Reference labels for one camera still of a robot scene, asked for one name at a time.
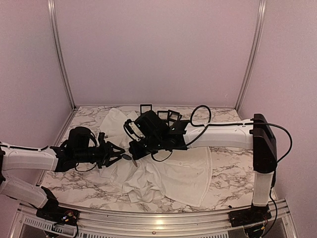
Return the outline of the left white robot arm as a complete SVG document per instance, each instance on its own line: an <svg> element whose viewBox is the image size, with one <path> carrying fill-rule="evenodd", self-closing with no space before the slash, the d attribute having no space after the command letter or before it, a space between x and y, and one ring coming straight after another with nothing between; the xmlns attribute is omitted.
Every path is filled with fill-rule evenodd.
<svg viewBox="0 0 317 238"><path fill-rule="evenodd" d="M28 148L2 143L0 145L0 192L10 198L42 209L51 220L59 220L63 213L53 193L31 185L8 174L10 170L44 170L55 173L76 168L80 163L90 163L98 168L109 167L125 153L112 142L105 141L105 133L94 136L90 129L78 126L69 132L60 146Z"/></svg>

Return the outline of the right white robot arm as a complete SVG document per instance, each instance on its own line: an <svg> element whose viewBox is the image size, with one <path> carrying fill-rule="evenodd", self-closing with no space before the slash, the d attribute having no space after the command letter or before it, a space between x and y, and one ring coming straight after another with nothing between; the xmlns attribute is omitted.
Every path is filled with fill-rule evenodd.
<svg viewBox="0 0 317 238"><path fill-rule="evenodd" d="M197 124L193 119L161 119L154 111L127 120L124 130L132 137L129 152L135 160L161 150L176 151L200 147L231 147L252 150L255 172L252 206L245 217L256 222L264 215L277 169L276 139L262 114L235 122Z"/></svg>

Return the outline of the white button shirt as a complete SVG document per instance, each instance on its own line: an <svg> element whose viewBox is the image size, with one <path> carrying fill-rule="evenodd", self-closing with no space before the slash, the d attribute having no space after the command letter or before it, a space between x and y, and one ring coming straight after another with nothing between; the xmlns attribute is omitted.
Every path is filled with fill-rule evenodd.
<svg viewBox="0 0 317 238"><path fill-rule="evenodd" d="M212 159L208 147L160 151L154 158L146 156L136 161L120 159L108 168L100 169L106 178L127 194L132 203L152 202L165 197L199 207L205 198L212 176Z"/></svg>

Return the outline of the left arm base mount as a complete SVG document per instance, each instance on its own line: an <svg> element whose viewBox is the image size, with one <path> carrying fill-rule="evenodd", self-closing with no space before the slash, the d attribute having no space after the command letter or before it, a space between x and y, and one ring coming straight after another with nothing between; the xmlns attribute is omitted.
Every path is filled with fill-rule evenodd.
<svg viewBox="0 0 317 238"><path fill-rule="evenodd" d="M56 224L76 226L79 211L59 206L57 198L48 188L41 186L41 189L45 192L48 201L42 208L37 209L36 216Z"/></svg>

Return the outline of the blue round brooch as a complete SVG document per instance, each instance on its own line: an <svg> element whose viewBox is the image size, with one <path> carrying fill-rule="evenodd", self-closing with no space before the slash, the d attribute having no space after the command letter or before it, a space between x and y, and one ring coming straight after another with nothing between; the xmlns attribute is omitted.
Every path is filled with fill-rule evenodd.
<svg viewBox="0 0 317 238"><path fill-rule="evenodd" d="M122 157L123 157L125 160L131 160L131 157L130 157L129 155L123 154Z"/></svg>

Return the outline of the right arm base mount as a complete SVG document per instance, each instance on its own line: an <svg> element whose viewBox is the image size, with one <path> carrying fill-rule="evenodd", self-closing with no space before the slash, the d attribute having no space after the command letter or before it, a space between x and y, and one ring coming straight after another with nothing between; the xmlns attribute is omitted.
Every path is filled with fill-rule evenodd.
<svg viewBox="0 0 317 238"><path fill-rule="evenodd" d="M228 216L232 227L245 226L272 218L268 204L266 206L252 204L246 209L230 211Z"/></svg>

